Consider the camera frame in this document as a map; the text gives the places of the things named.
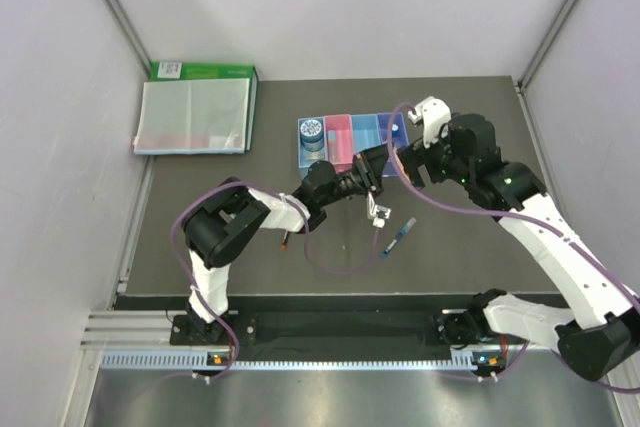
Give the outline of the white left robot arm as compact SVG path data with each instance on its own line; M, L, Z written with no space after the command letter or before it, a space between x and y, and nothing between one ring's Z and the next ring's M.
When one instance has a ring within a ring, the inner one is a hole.
M316 161L291 194L268 193L230 177L188 207L172 227L183 232L190 259L187 332L209 344L224 337L230 267L259 230L309 234L326 220L327 206L356 196L366 198L373 226L384 227L391 209L376 197L383 192L388 160L387 148L376 146L356 153L343 172Z

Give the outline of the grey teal highlighter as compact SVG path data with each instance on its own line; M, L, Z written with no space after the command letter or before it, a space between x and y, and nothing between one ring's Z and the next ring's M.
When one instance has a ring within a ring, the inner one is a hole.
M327 155L330 162L335 163L337 161L338 148L335 130L329 130L327 133Z

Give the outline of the translucent mesh zipper pouch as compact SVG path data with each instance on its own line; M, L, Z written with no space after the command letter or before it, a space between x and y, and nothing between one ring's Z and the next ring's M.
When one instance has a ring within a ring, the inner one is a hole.
M242 154L251 143L255 93L248 78L147 82L133 151Z

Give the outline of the red gel pen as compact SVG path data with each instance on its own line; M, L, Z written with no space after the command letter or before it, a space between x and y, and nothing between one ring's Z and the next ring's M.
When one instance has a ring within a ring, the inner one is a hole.
M285 234L284 234L283 240L281 242L281 251L282 252L286 252L286 250L287 250L289 237L290 237L290 232L286 231Z

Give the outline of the purple drawer bin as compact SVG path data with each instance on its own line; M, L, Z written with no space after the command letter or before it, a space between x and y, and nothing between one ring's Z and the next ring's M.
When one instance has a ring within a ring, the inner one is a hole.
M391 114L378 113L376 115L376 118L378 122L379 136L380 136L381 143L386 144L387 143L387 127L388 127L389 120L391 118ZM394 150L398 150L399 148L405 147L409 144L407 129L406 129L406 125L405 125L405 121L402 113L398 113L393 118L392 125L393 124L397 124L400 128L400 134L397 138L393 138L391 133L392 147Z

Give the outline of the blue gel pen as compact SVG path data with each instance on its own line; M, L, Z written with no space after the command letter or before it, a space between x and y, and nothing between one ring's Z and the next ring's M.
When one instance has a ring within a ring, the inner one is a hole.
M412 229L412 227L416 224L417 219L415 217L411 217L406 224L397 232L392 241L384 248L384 250L380 254L381 259L385 259L390 252L397 246L400 240Z

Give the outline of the round blue patterned tin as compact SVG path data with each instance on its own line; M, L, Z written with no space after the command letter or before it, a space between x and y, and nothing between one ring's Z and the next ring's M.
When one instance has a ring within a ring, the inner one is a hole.
M303 120L299 126L299 134L301 144L309 151L321 149L324 145L324 127L319 119Z

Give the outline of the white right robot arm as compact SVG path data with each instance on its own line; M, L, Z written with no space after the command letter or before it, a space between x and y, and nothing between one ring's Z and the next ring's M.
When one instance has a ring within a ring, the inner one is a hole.
M503 160L494 125L479 114L409 113L423 137L396 151L402 181L418 192L426 169L434 183L456 182L533 257L561 292L564 308L536 304L500 289L475 295L442 324L455 344L500 334L542 345L574 373L596 382L639 350L639 298L615 280L571 230L544 183L521 162Z

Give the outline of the pink drawer bin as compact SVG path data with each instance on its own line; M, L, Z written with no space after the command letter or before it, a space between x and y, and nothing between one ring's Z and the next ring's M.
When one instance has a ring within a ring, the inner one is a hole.
M329 115L324 120L326 137L329 130L335 130L337 133L337 161L335 163L329 162L338 173L348 170L353 157L351 116L348 114Z

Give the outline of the sky blue drawer bin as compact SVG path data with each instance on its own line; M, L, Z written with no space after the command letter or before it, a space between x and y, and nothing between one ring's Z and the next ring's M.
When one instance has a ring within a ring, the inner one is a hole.
M351 116L353 155L382 143L376 114Z

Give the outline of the white eraser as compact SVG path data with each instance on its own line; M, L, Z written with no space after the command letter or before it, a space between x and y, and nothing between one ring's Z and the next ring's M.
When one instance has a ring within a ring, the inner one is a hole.
M314 151L314 152L306 152L303 155L303 158L307 161L324 160L325 153L322 150Z

